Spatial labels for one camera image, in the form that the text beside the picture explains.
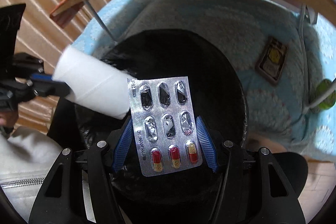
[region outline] blue gripper pad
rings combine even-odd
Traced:
[[[201,117],[196,118],[196,132],[207,164],[213,170],[213,172],[216,172],[218,170],[217,151]]]
[[[124,165],[126,155],[128,153],[131,141],[133,138],[133,123],[132,119],[129,120],[124,133],[122,134],[115,150],[113,157],[112,169],[114,172],[118,172]]]

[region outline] wooden floor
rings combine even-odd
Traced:
[[[299,197],[306,223],[317,214],[336,185],[332,162],[308,162],[308,178]]]

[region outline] white paper roll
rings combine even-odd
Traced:
[[[71,102],[122,119],[129,110],[127,78],[134,78],[104,62],[68,46],[58,60],[54,81],[71,88]]]

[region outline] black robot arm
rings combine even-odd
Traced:
[[[25,7],[25,4],[18,4],[0,8],[0,112],[17,110],[20,102],[36,96],[65,97],[70,92],[66,83],[53,81],[51,75],[44,74],[42,59],[24,52],[14,54]]]

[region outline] small framed picture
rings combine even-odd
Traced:
[[[274,37],[269,38],[255,69],[272,85],[277,85],[284,67],[288,46],[282,44]]]

